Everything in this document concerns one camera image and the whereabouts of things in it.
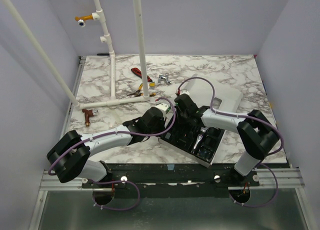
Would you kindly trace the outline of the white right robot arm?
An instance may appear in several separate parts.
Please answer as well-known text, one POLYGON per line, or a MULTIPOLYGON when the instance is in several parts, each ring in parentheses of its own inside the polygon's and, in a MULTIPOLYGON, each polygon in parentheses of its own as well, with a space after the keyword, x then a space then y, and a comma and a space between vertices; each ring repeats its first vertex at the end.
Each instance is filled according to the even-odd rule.
POLYGON ((219 111, 212 106, 198 107, 188 94, 180 94, 174 99, 176 113, 190 124, 216 128, 237 133, 242 140, 245 152, 234 165, 230 181, 241 186, 248 180, 248 174, 281 142, 274 152, 279 152, 284 140, 279 130, 274 127, 259 110, 249 113, 219 111))

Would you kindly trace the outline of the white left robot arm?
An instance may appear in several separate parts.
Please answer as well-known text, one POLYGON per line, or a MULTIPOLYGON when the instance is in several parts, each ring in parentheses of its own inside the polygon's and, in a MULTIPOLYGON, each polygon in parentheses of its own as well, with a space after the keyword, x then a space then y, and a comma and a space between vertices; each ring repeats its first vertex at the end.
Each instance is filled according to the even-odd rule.
POLYGON ((165 134, 173 126, 165 125, 167 114, 173 109, 160 103, 141 117, 125 121, 110 130, 89 134, 68 131, 46 155, 50 163, 48 174, 57 176, 61 183, 82 177, 93 180, 101 188, 107 187, 111 172, 106 163, 89 158, 106 150, 130 146, 165 134))

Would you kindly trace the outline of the white hair clipper kit box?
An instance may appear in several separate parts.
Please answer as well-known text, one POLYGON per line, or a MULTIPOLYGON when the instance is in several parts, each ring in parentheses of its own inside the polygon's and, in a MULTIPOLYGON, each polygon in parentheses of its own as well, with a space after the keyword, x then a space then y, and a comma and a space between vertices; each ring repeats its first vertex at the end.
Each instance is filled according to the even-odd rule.
POLYGON ((233 88, 209 79, 206 86, 203 77, 194 74, 180 88, 176 103, 174 125, 161 137, 159 142, 187 158, 209 167, 225 131, 237 132, 236 115, 243 94, 233 88))

